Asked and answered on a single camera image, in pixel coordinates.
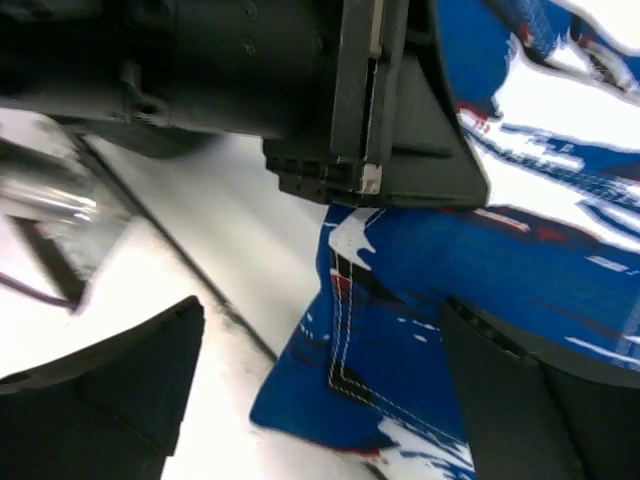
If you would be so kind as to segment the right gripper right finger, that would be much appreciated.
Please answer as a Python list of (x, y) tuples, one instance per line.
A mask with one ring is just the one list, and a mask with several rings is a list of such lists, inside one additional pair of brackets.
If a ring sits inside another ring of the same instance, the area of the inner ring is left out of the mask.
[(638, 478), (638, 372), (454, 298), (440, 320), (478, 478)]

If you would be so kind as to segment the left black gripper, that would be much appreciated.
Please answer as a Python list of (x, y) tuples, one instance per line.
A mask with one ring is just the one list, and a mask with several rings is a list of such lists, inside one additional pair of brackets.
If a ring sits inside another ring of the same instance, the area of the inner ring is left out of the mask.
[(5, 1), (1, 103), (263, 139), (283, 190), (378, 195), (380, 1)]

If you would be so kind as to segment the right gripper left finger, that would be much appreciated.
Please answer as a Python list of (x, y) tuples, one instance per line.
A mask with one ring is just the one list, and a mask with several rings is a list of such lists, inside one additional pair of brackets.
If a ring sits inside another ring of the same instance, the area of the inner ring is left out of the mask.
[(190, 296), (111, 338), (3, 376), (2, 478), (160, 478), (203, 332), (203, 307)]

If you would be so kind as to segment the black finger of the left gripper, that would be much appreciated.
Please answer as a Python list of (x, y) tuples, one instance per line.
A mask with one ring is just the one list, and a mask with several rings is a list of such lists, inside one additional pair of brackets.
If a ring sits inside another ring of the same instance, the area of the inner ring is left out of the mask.
[(488, 184), (455, 116), (430, 1), (387, 1), (379, 65), (379, 203), (481, 207)]

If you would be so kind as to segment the blue white patterned shorts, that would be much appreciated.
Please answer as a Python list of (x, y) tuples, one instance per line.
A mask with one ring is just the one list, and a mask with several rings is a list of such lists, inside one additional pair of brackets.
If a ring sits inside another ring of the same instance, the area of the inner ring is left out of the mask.
[(639, 5), (430, 2), (487, 201), (330, 206), (319, 292), (250, 417), (393, 479), (480, 479), (448, 298), (639, 374)]

